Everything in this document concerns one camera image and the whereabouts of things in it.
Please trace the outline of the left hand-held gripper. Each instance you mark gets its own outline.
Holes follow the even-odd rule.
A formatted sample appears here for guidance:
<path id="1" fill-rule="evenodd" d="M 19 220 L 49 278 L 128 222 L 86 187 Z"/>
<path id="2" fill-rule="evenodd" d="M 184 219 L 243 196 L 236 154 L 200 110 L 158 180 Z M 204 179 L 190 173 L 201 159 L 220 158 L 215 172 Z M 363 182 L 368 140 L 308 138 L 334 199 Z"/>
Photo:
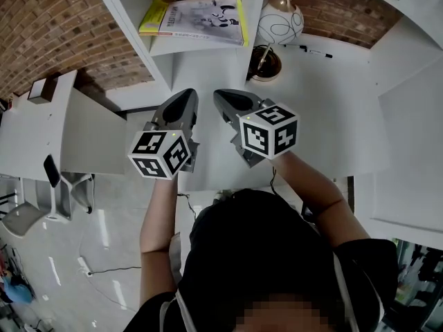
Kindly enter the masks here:
<path id="1" fill-rule="evenodd" d="M 178 172 L 194 171 L 199 144 L 192 130 L 198 105 L 194 89 L 179 91 L 127 138 L 127 157 L 143 178 L 172 180 Z"/>

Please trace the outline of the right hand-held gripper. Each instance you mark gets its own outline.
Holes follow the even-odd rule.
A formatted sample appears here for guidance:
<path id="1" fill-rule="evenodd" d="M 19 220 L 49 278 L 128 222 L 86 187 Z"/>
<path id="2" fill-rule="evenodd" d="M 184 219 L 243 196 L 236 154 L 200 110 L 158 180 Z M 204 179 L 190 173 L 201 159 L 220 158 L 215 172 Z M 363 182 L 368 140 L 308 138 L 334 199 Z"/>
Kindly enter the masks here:
<path id="1" fill-rule="evenodd" d="M 213 100 L 224 122 L 239 131 L 237 148 L 250 168 L 296 145 L 300 117 L 287 105 L 280 102 L 260 107 L 263 100 L 256 94 L 237 89 L 217 89 Z"/>

